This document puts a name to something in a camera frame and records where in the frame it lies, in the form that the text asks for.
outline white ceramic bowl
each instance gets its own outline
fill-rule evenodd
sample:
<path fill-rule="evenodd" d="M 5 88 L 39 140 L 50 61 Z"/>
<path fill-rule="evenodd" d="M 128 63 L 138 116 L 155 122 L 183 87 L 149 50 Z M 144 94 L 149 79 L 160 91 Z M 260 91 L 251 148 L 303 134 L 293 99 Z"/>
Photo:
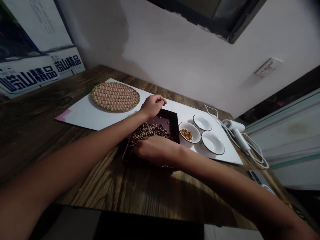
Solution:
<path fill-rule="evenodd" d="M 181 129 L 186 129 L 188 130 L 189 132 L 191 132 L 192 134 L 192 139 L 191 140 L 188 140 L 186 139 L 180 132 Z M 191 143 L 198 143 L 200 142 L 201 140 L 201 135 L 200 135 L 200 132 L 199 130 L 191 123 L 188 123 L 188 122 L 181 122 L 179 124 L 179 133 L 180 135 L 188 142 L 191 142 Z"/>
<path fill-rule="evenodd" d="M 203 132 L 201 134 L 203 145 L 216 155 L 224 154 L 225 148 L 221 140 L 211 132 Z"/>
<path fill-rule="evenodd" d="M 203 131 L 211 131 L 212 129 L 210 122 L 205 117 L 202 117 L 200 115 L 194 115 L 193 122 L 198 128 Z"/>

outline wall outlet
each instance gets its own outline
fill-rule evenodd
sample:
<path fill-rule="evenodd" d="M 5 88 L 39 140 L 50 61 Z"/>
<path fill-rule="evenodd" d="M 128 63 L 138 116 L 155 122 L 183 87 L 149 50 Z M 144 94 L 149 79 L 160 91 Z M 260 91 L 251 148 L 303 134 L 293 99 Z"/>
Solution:
<path fill-rule="evenodd" d="M 267 77 L 269 76 L 274 70 L 276 70 L 282 61 L 270 58 L 265 64 L 259 68 L 255 74 L 259 75 L 260 77 Z"/>

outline woven bamboo tray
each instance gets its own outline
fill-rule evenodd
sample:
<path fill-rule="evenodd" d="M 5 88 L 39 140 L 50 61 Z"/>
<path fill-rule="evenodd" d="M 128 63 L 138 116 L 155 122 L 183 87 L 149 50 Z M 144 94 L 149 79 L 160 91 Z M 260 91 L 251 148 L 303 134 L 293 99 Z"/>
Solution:
<path fill-rule="evenodd" d="M 105 82 L 95 86 L 91 91 L 93 101 L 110 111 L 128 111 L 140 102 L 139 93 L 122 83 Z"/>

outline person's right arm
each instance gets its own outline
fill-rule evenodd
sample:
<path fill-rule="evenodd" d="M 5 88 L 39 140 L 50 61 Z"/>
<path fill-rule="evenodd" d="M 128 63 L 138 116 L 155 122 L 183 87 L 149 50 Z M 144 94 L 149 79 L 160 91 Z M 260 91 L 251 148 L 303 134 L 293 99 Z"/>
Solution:
<path fill-rule="evenodd" d="M 160 136 L 139 141 L 134 152 L 150 162 L 170 165 L 199 179 L 251 220 L 265 239 L 319 239 L 272 193 L 227 166 Z"/>

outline person's left arm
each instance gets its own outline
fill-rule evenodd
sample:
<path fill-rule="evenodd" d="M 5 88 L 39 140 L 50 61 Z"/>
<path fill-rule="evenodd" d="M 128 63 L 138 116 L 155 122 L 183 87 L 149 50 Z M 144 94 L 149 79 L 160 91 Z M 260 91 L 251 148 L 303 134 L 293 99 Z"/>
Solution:
<path fill-rule="evenodd" d="M 160 95 L 148 97 L 136 114 L 61 148 L 4 185 L 0 189 L 0 239 L 27 239 L 50 203 L 166 103 Z"/>

